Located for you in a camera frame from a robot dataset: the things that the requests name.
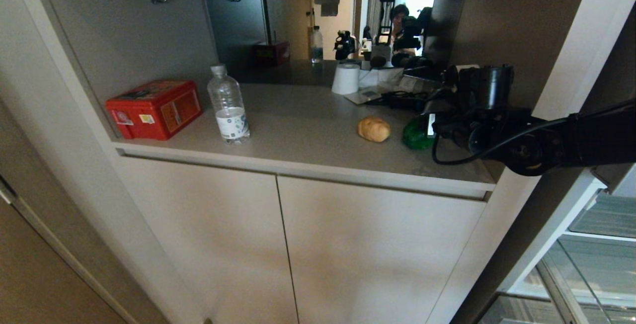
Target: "plastic water bottle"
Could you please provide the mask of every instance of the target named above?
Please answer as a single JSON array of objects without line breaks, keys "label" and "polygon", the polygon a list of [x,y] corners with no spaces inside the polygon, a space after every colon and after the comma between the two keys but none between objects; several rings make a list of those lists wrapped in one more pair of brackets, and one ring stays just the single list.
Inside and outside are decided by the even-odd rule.
[{"label": "plastic water bottle", "polygon": [[312,63],[322,62],[322,34],[320,26],[314,26],[312,31]]},{"label": "plastic water bottle", "polygon": [[249,139],[249,127],[238,82],[228,76],[225,64],[212,66],[214,77],[207,84],[221,137],[229,144]]}]

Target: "red box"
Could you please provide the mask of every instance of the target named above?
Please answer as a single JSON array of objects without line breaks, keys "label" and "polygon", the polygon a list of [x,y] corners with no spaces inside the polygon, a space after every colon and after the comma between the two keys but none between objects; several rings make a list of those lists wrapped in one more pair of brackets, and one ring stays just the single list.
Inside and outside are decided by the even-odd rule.
[{"label": "red box", "polygon": [[265,42],[254,45],[254,63],[259,66],[277,66],[289,61],[289,42],[282,41],[274,45]]},{"label": "red box", "polygon": [[126,139],[168,140],[203,113],[193,81],[154,81],[106,102]]}]

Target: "toilet paper roll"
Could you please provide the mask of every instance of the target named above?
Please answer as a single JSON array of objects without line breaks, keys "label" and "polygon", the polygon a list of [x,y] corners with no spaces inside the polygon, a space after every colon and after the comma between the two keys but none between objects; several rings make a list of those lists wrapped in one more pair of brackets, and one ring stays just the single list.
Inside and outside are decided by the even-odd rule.
[{"label": "toilet paper roll", "polygon": [[338,64],[336,75],[333,77],[331,91],[336,94],[351,94],[358,91],[358,75],[360,66],[357,64]]}]

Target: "white cabinet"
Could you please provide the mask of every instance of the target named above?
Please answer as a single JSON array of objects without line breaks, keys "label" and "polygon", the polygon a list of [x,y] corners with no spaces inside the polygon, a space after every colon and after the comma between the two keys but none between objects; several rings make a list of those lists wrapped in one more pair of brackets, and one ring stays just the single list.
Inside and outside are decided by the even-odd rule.
[{"label": "white cabinet", "polygon": [[484,202],[282,177],[300,324],[424,323]]},{"label": "white cabinet", "polygon": [[274,175],[127,157],[116,169],[215,324],[296,323]]}]

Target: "gray countertop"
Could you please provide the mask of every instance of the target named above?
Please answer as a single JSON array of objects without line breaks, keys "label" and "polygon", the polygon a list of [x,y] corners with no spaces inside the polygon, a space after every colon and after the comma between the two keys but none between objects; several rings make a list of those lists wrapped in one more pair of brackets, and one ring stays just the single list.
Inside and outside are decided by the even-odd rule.
[{"label": "gray countertop", "polygon": [[[445,193],[435,190],[445,186],[477,192],[494,189],[495,182],[481,161],[443,166],[434,163],[430,149],[407,148],[400,138],[415,116],[411,111],[356,106],[328,86],[242,84],[241,90],[251,131],[247,143],[225,144],[209,109],[168,141],[118,139],[115,146],[143,156],[163,154],[280,174],[321,173],[317,177],[427,192]],[[357,135],[357,122],[368,115],[391,125],[391,136],[384,143]],[[441,159],[468,155],[450,141],[440,142]]]}]

